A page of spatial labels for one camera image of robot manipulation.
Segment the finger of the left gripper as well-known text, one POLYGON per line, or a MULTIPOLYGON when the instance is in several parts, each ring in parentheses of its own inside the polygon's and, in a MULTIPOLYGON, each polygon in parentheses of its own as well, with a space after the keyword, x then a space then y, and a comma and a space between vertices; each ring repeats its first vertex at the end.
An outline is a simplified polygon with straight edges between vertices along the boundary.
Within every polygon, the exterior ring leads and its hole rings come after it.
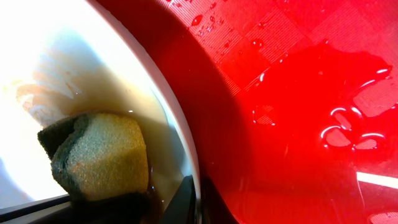
POLYGON ((140 223, 149 199, 127 194, 95 202, 72 201, 69 195, 1 209, 1 223, 140 223))

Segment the green yellow sponge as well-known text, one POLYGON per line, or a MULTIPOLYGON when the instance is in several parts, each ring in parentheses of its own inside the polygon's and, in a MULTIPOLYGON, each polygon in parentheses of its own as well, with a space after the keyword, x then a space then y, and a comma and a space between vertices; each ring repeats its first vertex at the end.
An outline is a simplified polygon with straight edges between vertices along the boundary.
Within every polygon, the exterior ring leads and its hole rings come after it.
POLYGON ((54 180, 72 200, 105 200, 148 188, 146 144, 133 118, 81 114, 47 126, 37 139, 54 180))

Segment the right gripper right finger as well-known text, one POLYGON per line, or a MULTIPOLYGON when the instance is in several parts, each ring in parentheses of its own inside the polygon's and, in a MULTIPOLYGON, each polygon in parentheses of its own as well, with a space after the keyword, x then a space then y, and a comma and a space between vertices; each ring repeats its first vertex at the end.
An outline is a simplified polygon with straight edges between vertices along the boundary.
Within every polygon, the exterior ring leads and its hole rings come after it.
POLYGON ((209 177, 201 180, 201 211, 204 224, 238 224, 209 177))

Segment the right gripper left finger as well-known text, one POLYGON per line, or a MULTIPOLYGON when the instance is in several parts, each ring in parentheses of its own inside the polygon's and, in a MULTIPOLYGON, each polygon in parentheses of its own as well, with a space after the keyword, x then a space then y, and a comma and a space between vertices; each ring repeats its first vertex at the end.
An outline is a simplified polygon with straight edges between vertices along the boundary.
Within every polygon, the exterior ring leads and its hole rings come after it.
POLYGON ((184 177, 160 224, 196 224, 196 193, 191 175, 184 177))

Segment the light blue plate front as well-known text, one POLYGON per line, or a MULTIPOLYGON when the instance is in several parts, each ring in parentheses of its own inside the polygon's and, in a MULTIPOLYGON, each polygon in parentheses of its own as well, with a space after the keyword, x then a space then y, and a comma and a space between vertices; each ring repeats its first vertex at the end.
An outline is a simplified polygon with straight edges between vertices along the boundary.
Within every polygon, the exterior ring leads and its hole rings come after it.
POLYGON ((160 223, 184 177, 196 193, 198 159, 183 111, 136 38, 94 1, 1 2, 1 209, 69 195, 37 134, 87 113, 135 119, 146 144, 149 210, 160 223))

